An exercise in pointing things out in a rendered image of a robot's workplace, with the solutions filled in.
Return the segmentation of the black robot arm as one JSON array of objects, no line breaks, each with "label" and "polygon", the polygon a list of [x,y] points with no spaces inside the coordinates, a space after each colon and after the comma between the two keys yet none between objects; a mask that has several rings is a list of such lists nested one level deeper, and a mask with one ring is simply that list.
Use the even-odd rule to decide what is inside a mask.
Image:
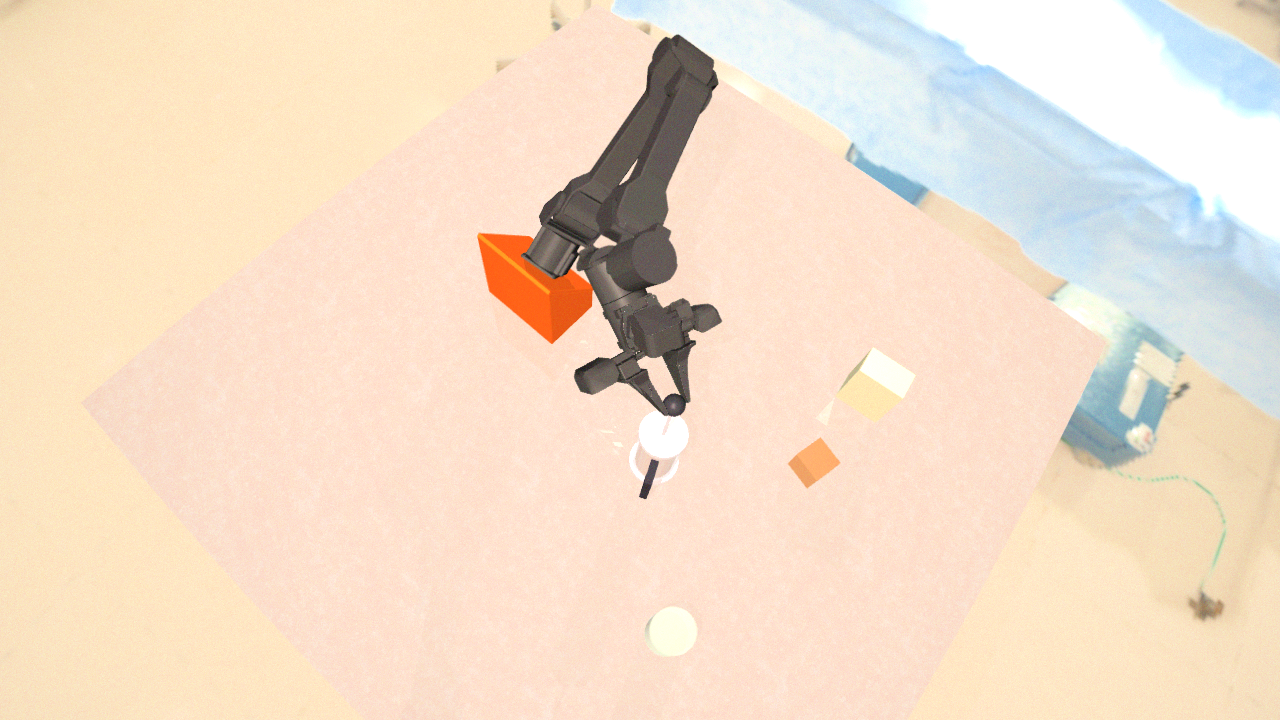
[{"label": "black robot arm", "polygon": [[[669,242],[672,231],[664,227],[667,190],[719,85],[714,65],[713,58],[681,35],[660,38],[643,97],[593,169],[544,205],[541,228],[521,258],[552,279],[566,275],[579,258],[576,270],[585,272],[600,305],[669,281],[678,263]],[[628,181],[620,184],[631,167]],[[600,236],[616,245],[596,249],[593,245]],[[645,300],[646,306],[636,311],[630,304],[620,309],[625,347],[634,348],[634,342],[646,357],[682,347],[684,332],[696,324],[689,300],[666,307],[655,293]]]}]

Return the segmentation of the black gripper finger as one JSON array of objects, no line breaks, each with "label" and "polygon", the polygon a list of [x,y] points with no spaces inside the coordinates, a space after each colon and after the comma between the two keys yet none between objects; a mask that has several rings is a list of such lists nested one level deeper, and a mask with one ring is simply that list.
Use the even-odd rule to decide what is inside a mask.
[{"label": "black gripper finger", "polygon": [[630,375],[625,380],[623,379],[618,379],[617,382],[631,386],[640,395],[643,395],[643,397],[646,398],[646,401],[649,404],[652,404],[654,407],[657,407],[657,410],[663,416],[668,416],[669,415],[668,411],[667,411],[667,409],[666,409],[666,404],[663,404],[663,401],[662,401],[660,396],[658,395],[655,387],[652,384],[652,380],[649,378],[649,374],[648,374],[646,369],[641,368],[641,372],[637,372],[636,374]]},{"label": "black gripper finger", "polygon": [[692,346],[696,345],[696,340],[691,340],[689,343],[680,348],[669,350],[663,354],[663,360],[669,370],[669,375],[675,380],[675,386],[678,393],[684,397],[686,404],[691,402],[690,387],[689,387],[689,354]]}]

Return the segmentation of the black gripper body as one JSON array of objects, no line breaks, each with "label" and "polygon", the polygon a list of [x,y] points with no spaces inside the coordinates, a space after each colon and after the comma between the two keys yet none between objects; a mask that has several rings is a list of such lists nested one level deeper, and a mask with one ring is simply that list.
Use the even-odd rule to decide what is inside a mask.
[{"label": "black gripper body", "polygon": [[[586,395],[596,395],[603,389],[617,383],[618,379],[627,379],[630,375],[641,372],[637,361],[646,357],[646,354],[632,342],[634,348],[626,348],[625,341],[620,331],[620,319],[622,318],[620,309],[631,305],[632,310],[636,311],[646,306],[646,296],[650,293],[645,290],[637,290],[631,293],[625,295],[621,299],[616,299],[609,304],[602,305],[604,313],[603,316],[611,323],[614,336],[618,340],[617,345],[623,352],[616,355],[614,357],[596,357],[593,361],[580,366],[573,372],[573,380],[579,386],[580,392]],[[716,325],[719,325],[723,320],[718,309],[712,304],[698,304],[692,305],[692,313],[696,324],[690,331],[699,331],[705,333]],[[684,332],[685,345],[691,340],[689,332]],[[640,352],[639,352],[640,351]]]}]

